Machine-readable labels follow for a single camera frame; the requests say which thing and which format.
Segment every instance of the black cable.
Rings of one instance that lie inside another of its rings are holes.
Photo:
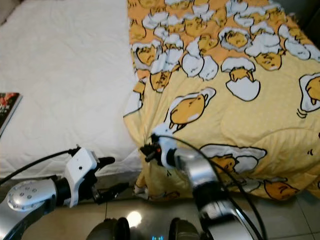
[[[245,197],[245,199],[247,200],[247,202],[249,203],[251,209],[253,210],[256,219],[258,220],[261,232],[262,232],[262,236],[260,235],[259,231],[257,230],[256,226],[253,224],[253,222],[249,219],[249,217],[245,214],[245,212],[237,205],[237,203],[232,199],[231,196],[229,196],[231,202],[233,204],[235,204],[234,206],[236,207],[236,209],[243,215],[243,217],[245,218],[245,220],[248,222],[248,224],[250,225],[250,227],[252,228],[252,230],[254,231],[254,233],[256,234],[256,236],[258,237],[258,239],[260,240],[267,240],[267,231],[264,225],[264,222],[258,212],[258,210],[256,209],[255,205],[253,204],[253,202],[251,201],[251,199],[249,198],[248,194],[244,191],[243,187],[241,186],[241,184],[234,178],[234,176],[232,176],[228,171],[226,171],[223,167],[221,167],[219,164],[211,161],[201,150],[199,150],[198,148],[196,148],[195,146],[193,146],[192,144],[179,139],[177,137],[174,136],[167,136],[167,135],[156,135],[157,137],[160,138],[169,138],[169,139],[173,139],[176,141],[179,141],[187,146],[189,146],[190,148],[192,148],[193,150],[195,150],[196,152],[198,152],[201,156],[203,156],[203,158],[205,158],[210,164],[213,164],[214,166],[216,166],[217,168],[221,169],[224,173],[227,174],[227,176],[229,178],[231,178],[231,180],[234,182],[234,184],[237,186],[237,188],[239,189],[239,191],[241,192],[241,194]],[[216,176],[218,178],[218,180],[221,182],[223,189],[228,193],[228,189],[225,187],[225,185],[223,184],[223,181],[220,178],[220,175],[217,174],[217,171],[215,170],[215,168],[213,167],[213,170],[216,173]]]
[[[40,159],[38,159],[38,160],[36,160],[36,161],[33,161],[33,162],[31,162],[31,163],[29,163],[29,164],[27,164],[27,165],[19,168],[18,170],[14,171],[13,173],[9,174],[9,175],[6,176],[5,178],[0,179],[0,186],[1,186],[2,184],[4,184],[5,182],[7,182],[8,180],[12,179],[14,176],[16,176],[16,175],[18,175],[19,173],[23,172],[24,170],[27,170],[27,169],[33,167],[34,165],[37,165],[37,164],[42,163],[42,162],[44,162],[44,161],[46,161],[46,160],[48,160],[48,159],[52,159],[52,158],[54,158],[54,157],[57,157],[57,156],[60,156],[60,155],[63,155],[63,154],[70,154],[70,155],[73,156],[74,154],[76,154],[76,152],[77,152],[79,149],[80,149],[80,148],[77,147],[77,148],[74,148],[74,149],[69,149],[69,150],[65,150],[65,151],[60,151],[60,152],[51,154],[51,155],[49,155],[49,156],[45,156],[45,157],[43,157],[43,158],[40,158]]]

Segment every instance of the book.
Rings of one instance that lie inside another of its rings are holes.
[[[17,92],[0,93],[0,136],[14,114],[22,95]]]

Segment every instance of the floor tile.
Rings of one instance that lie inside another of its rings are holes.
[[[314,240],[312,234],[300,235],[300,236],[290,236],[284,238],[274,238],[274,240]]]
[[[170,223],[174,218],[180,218],[191,222],[201,231],[198,211],[191,199],[169,202],[148,202],[143,199],[119,200],[108,202],[107,217],[127,217],[132,212],[141,215],[141,223],[131,228],[135,236],[133,239],[152,239],[153,236],[168,239]]]
[[[105,219],[105,214],[105,204],[60,207],[31,225],[22,240],[85,240],[90,231]]]
[[[320,199],[304,191],[297,196],[298,202],[313,233],[320,232]]]
[[[314,240],[320,240],[320,232],[313,234]]]
[[[258,221],[247,201],[239,195],[236,195],[235,200],[240,207],[247,212],[247,215],[253,223],[258,226]],[[275,202],[261,198],[253,198],[253,203],[262,217],[267,235],[270,239],[311,233],[298,201],[295,198],[288,202]]]

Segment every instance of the white bedsheet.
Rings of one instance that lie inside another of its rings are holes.
[[[109,175],[141,168],[123,122],[135,84],[126,0],[25,0],[0,27],[0,92],[23,95],[0,137],[0,178],[86,147],[114,156]],[[17,178],[63,172],[66,155]]]

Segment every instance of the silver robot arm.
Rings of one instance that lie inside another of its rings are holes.
[[[121,183],[111,191],[95,189],[95,172],[114,163],[113,157],[97,158],[79,148],[66,164],[62,178],[29,180],[15,185],[0,203],[0,240],[19,240],[24,231],[56,206],[76,206],[81,199],[93,198],[98,204],[114,198],[128,187]]]
[[[177,168],[187,175],[199,219],[208,239],[253,240],[258,239],[244,216],[229,200],[223,190],[216,171],[207,159],[198,152],[177,147],[175,139],[166,125],[153,130],[152,144],[141,148],[146,161],[156,159],[158,165],[168,169]]]

